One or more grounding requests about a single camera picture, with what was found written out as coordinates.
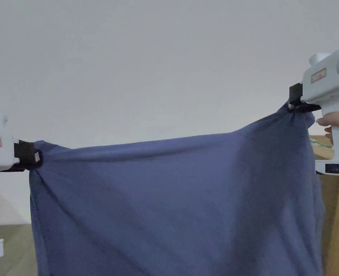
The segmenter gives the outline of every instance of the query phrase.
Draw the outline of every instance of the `small display screen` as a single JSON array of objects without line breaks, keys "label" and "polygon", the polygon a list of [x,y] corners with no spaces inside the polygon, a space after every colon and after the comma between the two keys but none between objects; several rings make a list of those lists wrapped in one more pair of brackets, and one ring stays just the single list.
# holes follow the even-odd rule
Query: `small display screen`
[{"label": "small display screen", "polygon": [[339,174],[339,164],[325,164],[325,173]]}]

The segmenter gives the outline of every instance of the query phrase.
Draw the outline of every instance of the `gray floor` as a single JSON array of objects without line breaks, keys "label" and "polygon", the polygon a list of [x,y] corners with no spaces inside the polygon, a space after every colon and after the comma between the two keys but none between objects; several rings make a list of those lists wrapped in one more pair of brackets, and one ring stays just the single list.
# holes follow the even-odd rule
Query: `gray floor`
[{"label": "gray floor", "polygon": [[0,239],[4,239],[0,276],[37,276],[31,225],[0,226]]}]

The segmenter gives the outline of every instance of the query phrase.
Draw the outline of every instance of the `finger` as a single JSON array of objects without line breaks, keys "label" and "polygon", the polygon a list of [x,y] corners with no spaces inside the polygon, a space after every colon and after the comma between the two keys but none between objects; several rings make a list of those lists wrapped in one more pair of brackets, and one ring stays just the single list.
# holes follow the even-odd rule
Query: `finger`
[{"label": "finger", "polygon": [[318,119],[316,122],[323,127],[328,125],[339,127],[339,112],[325,114],[323,118]]},{"label": "finger", "polygon": [[329,138],[329,140],[330,140],[331,143],[333,144],[333,135],[332,135],[332,134],[327,133],[327,134],[325,135],[325,137]]},{"label": "finger", "polygon": [[327,127],[324,129],[327,133],[332,133],[332,127]]}]

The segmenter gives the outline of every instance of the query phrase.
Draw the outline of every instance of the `blue cloth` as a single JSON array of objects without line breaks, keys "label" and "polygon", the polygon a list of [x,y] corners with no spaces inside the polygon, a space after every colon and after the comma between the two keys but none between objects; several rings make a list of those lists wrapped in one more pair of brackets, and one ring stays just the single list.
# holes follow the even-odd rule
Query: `blue cloth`
[{"label": "blue cloth", "polygon": [[37,142],[39,275],[322,275],[312,123],[283,107],[226,134],[81,149]]}]

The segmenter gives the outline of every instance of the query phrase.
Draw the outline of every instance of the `black clamp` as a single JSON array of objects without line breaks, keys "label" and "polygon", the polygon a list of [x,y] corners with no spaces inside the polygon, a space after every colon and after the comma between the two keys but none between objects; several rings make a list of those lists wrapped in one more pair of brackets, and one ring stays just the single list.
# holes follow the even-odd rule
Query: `black clamp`
[{"label": "black clamp", "polygon": [[20,140],[19,143],[14,144],[14,147],[15,157],[19,158],[20,162],[2,172],[35,170],[43,165],[43,154],[35,148],[34,143]]},{"label": "black clamp", "polygon": [[301,101],[302,84],[296,83],[289,88],[288,110],[295,113],[307,113],[320,110],[320,105],[312,105]]}]

